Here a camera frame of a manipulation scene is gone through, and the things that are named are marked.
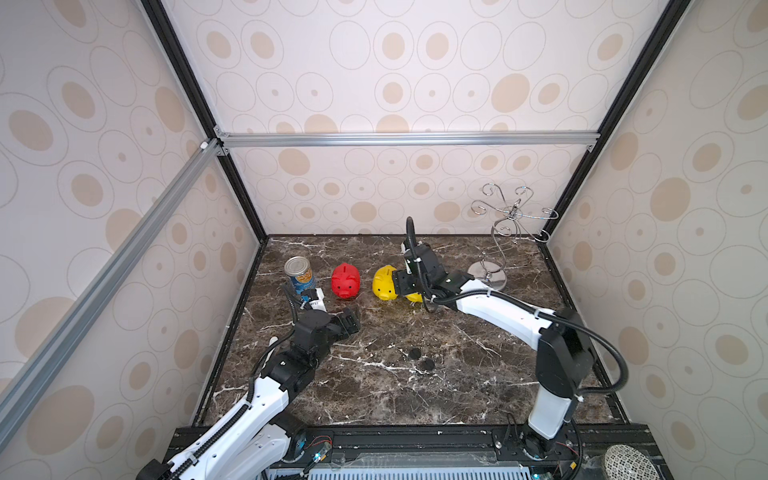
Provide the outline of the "red piggy bank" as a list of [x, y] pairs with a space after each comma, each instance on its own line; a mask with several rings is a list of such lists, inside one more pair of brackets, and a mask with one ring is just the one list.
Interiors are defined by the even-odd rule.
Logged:
[[332, 292], [342, 300], [354, 299], [358, 296], [361, 285], [359, 270], [349, 263], [336, 267], [331, 276]]

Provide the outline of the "perforated metal mesh dome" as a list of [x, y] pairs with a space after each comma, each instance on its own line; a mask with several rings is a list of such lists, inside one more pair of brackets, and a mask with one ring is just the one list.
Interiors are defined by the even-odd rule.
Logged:
[[602, 460], [603, 473], [608, 480], [660, 480], [651, 459], [634, 447], [624, 444], [610, 446]]

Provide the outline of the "blue labelled tin can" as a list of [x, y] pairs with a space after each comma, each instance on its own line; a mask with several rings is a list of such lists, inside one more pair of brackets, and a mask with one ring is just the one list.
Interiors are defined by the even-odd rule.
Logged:
[[289, 258], [284, 264], [284, 271], [297, 295], [304, 296], [306, 290], [316, 288], [314, 273], [308, 258], [303, 256]]

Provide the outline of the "horizontal aluminium rail back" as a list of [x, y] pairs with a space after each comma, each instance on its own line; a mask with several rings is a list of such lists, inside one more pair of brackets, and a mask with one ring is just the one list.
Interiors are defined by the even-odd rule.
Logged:
[[230, 133], [208, 139], [203, 146], [228, 152], [233, 148], [331, 148], [331, 147], [449, 147], [449, 146], [593, 146], [597, 131], [476, 131], [476, 132], [352, 132], [352, 133]]

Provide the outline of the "yellow piggy bank back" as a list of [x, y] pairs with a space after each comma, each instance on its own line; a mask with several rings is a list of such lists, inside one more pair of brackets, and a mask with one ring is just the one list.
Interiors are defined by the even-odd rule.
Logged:
[[392, 265], [386, 265], [379, 268], [373, 277], [372, 291], [374, 295], [383, 301], [391, 301], [398, 298], [395, 290], [393, 274], [396, 268]]

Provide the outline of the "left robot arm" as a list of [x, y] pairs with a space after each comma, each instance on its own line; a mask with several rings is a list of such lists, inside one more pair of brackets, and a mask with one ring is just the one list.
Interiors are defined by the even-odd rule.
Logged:
[[138, 479], [256, 479], [293, 441], [276, 423], [314, 380], [334, 343], [360, 331], [357, 307], [329, 313], [320, 298], [299, 309], [288, 294], [292, 328], [257, 360], [243, 397], [217, 423], [167, 462], [149, 461]]

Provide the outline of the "diagonal aluminium rail left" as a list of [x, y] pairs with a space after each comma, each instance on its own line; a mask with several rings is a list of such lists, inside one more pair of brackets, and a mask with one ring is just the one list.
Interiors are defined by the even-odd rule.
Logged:
[[210, 138], [204, 148], [197, 150], [16, 376], [1, 401], [2, 449], [8, 447], [161, 228], [175, 213], [203, 170], [217, 157], [221, 147], [221, 140]]

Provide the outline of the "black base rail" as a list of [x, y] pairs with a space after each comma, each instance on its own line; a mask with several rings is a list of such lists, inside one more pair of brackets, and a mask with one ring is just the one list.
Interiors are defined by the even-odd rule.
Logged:
[[[276, 423], [293, 443], [256, 479], [606, 479], [603, 456], [617, 444], [647, 455], [661, 479], [672, 476], [650, 429], [641, 424], [567, 426], [553, 451], [533, 460], [510, 422], [307, 427], [286, 417]], [[159, 462], [169, 461], [207, 430], [178, 429]]]

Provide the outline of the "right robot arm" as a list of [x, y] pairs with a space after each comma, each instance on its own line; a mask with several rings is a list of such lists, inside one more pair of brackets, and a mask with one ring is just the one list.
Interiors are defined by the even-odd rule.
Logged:
[[[403, 242], [401, 251], [405, 268], [392, 274], [394, 292], [417, 293], [426, 303], [477, 317], [536, 352], [539, 389], [521, 435], [530, 456], [546, 455], [585, 396], [613, 393], [628, 383], [629, 368], [623, 355], [602, 335], [584, 326], [575, 311], [536, 307], [491, 288], [467, 272], [449, 272], [431, 247], [413, 236]], [[607, 387], [582, 384], [597, 360], [596, 345], [619, 367], [618, 379]]]

